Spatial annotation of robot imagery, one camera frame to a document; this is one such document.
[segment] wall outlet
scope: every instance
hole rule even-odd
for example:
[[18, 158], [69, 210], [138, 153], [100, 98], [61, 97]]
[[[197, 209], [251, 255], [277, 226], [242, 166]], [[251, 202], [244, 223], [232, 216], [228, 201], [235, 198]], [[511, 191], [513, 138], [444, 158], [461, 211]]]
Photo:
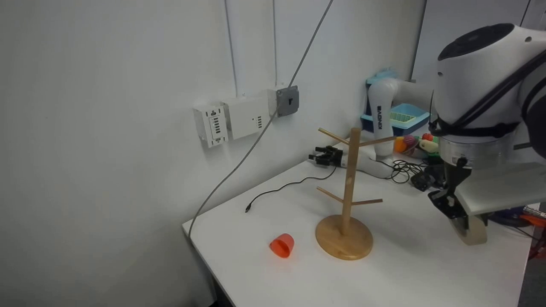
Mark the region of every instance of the wall outlet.
[[269, 120], [265, 95], [226, 99], [220, 105], [224, 107], [228, 131], [234, 140], [259, 132]]
[[280, 88], [278, 90], [267, 90], [269, 115], [273, 116], [280, 105], [277, 117], [294, 114], [300, 107], [300, 92], [297, 86]]
[[228, 141], [223, 107], [201, 105], [193, 108], [197, 134], [208, 148]]

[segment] wooden stand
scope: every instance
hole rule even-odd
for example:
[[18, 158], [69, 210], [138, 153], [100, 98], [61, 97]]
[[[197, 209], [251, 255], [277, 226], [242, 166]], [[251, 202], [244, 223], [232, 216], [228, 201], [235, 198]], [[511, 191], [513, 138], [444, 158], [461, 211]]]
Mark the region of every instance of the wooden stand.
[[349, 142], [322, 128], [320, 132], [349, 146], [347, 160], [347, 174], [345, 176], [345, 192], [343, 199], [326, 191], [317, 189], [343, 204], [341, 215], [331, 215], [321, 220], [315, 230], [318, 244], [328, 254], [344, 260], [356, 260], [367, 256], [372, 250], [373, 237], [370, 230], [359, 220], [351, 217], [351, 207], [354, 205], [373, 204], [383, 202], [382, 199], [353, 202], [354, 178], [357, 172], [358, 148], [384, 141], [394, 137], [360, 143], [360, 129], [352, 128]]

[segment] white table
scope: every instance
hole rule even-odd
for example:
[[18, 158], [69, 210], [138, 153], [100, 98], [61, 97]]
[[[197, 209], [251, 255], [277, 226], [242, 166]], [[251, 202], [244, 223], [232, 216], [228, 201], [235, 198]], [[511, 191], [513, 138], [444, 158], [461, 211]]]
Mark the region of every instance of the white table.
[[[195, 248], [236, 307], [518, 305], [531, 240], [491, 222], [486, 244], [466, 246], [409, 184], [357, 172], [354, 199], [384, 200], [352, 209], [373, 234], [371, 253], [357, 261], [330, 256], [314, 235], [342, 207], [316, 187], [343, 196], [344, 169], [261, 196], [245, 213], [257, 194], [331, 170], [300, 163], [197, 218]], [[268, 244], [285, 232], [295, 246], [282, 259]]]

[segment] red plastic cup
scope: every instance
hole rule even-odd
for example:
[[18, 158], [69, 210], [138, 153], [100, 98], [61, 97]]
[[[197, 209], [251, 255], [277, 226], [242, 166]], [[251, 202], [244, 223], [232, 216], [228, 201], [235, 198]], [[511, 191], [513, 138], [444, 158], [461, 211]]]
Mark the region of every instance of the red plastic cup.
[[279, 235], [269, 244], [269, 248], [279, 257], [288, 258], [294, 248], [294, 238], [287, 233]]

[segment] blue basket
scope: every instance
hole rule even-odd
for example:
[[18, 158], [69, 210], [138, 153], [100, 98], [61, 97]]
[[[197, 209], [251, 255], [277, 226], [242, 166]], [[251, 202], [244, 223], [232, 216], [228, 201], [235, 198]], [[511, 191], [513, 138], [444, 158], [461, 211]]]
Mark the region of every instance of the blue basket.
[[[393, 134], [397, 137], [407, 135], [422, 127], [429, 120], [430, 113], [421, 110], [414, 105], [402, 103], [393, 107], [390, 111], [390, 124]], [[360, 117], [362, 129], [373, 132], [373, 119], [371, 115], [364, 114]]]

